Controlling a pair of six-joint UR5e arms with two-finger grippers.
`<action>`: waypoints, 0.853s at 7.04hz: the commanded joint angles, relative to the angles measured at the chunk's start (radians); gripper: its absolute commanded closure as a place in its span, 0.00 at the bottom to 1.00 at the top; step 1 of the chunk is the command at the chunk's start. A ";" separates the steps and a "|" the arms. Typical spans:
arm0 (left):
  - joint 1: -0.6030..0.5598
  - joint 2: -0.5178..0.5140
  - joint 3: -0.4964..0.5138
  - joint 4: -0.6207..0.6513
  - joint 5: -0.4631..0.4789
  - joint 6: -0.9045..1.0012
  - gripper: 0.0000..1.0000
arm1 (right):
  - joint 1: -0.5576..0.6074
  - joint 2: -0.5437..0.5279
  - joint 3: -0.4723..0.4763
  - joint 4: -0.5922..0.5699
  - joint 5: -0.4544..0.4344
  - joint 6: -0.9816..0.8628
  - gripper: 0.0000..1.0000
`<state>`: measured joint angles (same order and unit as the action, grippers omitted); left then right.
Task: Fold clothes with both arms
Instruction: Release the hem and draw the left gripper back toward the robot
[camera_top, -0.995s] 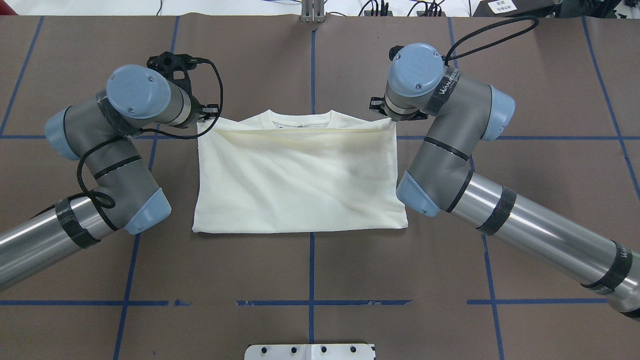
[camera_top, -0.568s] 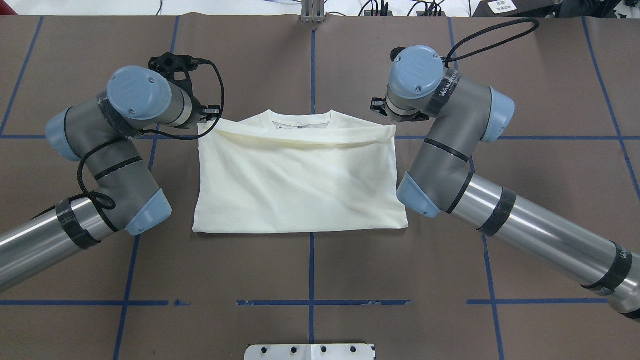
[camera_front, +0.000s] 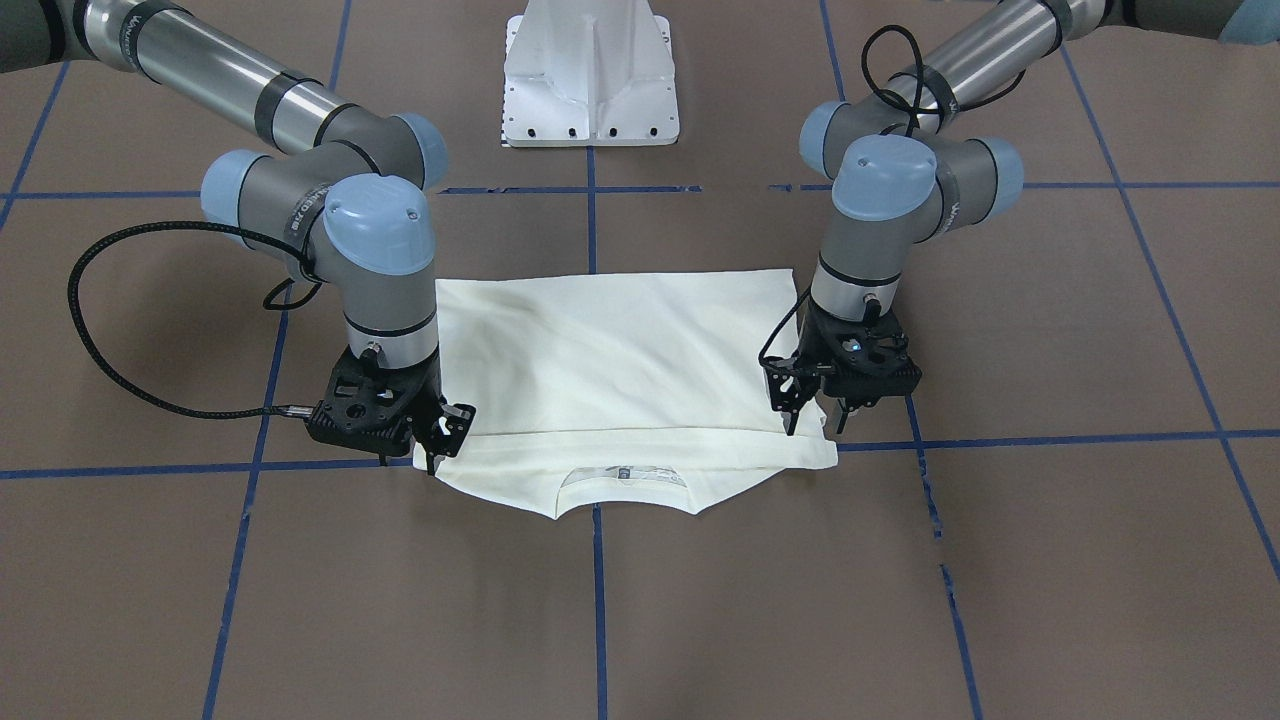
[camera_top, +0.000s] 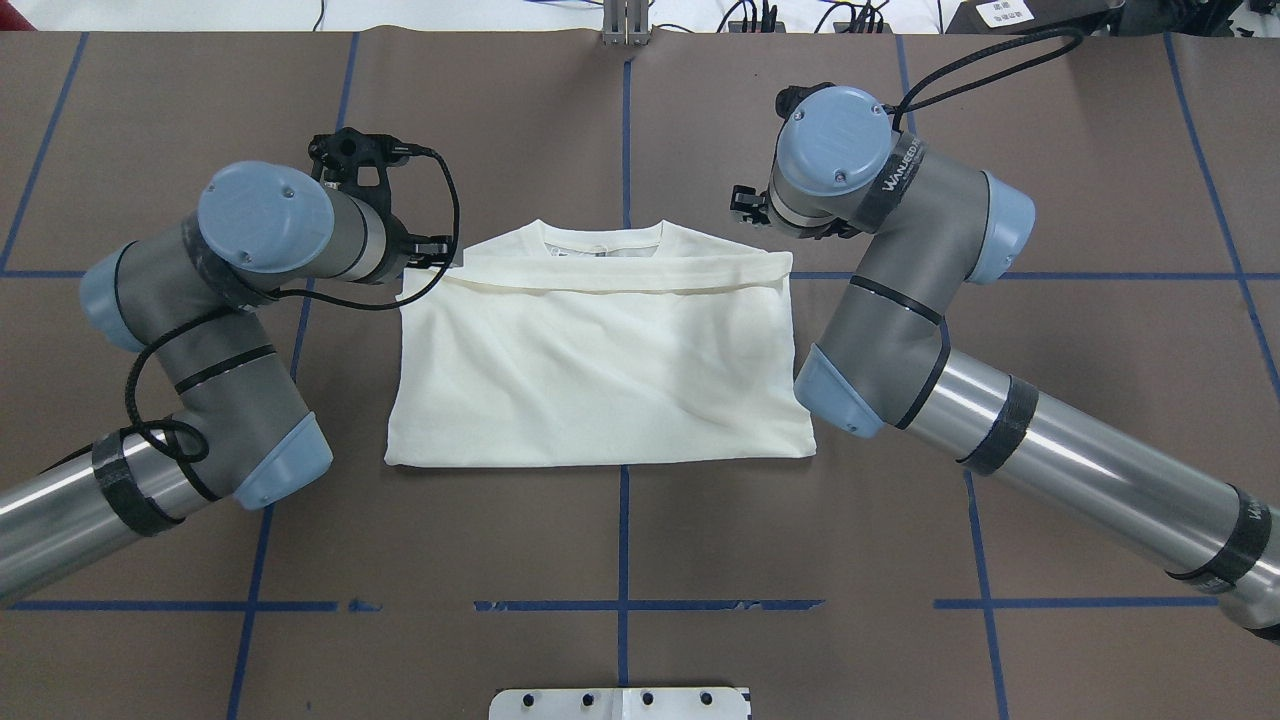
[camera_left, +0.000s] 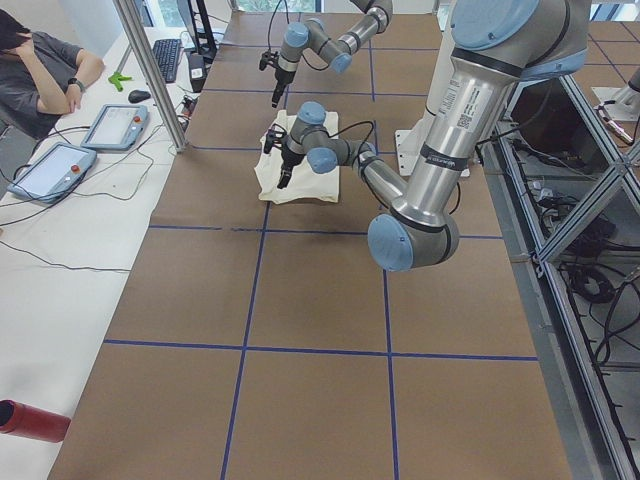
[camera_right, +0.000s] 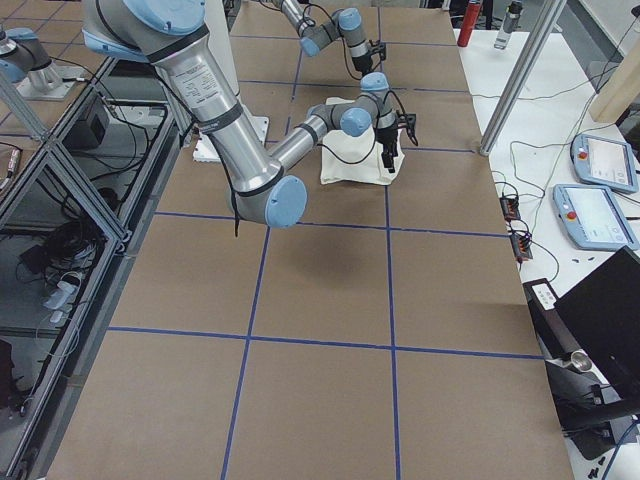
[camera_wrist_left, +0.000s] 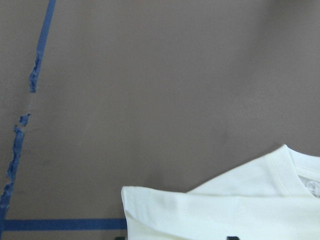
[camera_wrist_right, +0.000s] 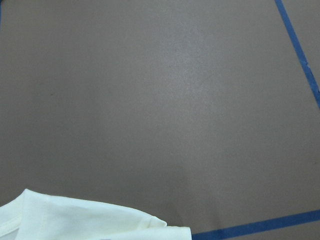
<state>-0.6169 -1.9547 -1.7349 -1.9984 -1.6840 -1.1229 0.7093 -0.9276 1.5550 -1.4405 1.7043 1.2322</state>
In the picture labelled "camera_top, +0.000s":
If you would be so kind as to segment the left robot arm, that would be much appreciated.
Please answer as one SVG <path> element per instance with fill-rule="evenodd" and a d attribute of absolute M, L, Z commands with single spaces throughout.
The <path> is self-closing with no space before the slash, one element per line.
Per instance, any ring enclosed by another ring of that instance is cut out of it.
<path fill-rule="evenodd" d="M 127 424 L 3 495 L 3 605 L 221 498 L 257 510 L 321 477 L 333 454 L 256 310 L 293 281 L 378 284 L 460 260 L 451 233 L 413 237 L 384 209 L 291 167 L 237 161 L 160 236 L 79 284 L 91 325 L 134 355 Z"/>

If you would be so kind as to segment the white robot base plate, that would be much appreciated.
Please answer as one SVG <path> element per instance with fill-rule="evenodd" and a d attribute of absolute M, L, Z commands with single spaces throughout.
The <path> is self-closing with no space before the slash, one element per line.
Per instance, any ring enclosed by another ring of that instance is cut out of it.
<path fill-rule="evenodd" d="M 735 687 L 508 689 L 489 719 L 751 719 L 750 691 Z"/>

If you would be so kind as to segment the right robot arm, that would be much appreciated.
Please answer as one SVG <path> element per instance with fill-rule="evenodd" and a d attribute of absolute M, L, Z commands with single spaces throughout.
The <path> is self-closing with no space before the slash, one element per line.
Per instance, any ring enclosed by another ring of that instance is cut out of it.
<path fill-rule="evenodd" d="M 886 427 L 1111 536 L 1277 641 L 1277 510 L 954 346 L 965 283 L 1002 278 L 1036 205 L 988 170 L 896 127 L 864 90 L 788 86 L 767 187 L 733 187 L 742 222 L 869 243 L 797 373 L 797 401 L 849 434 Z"/>

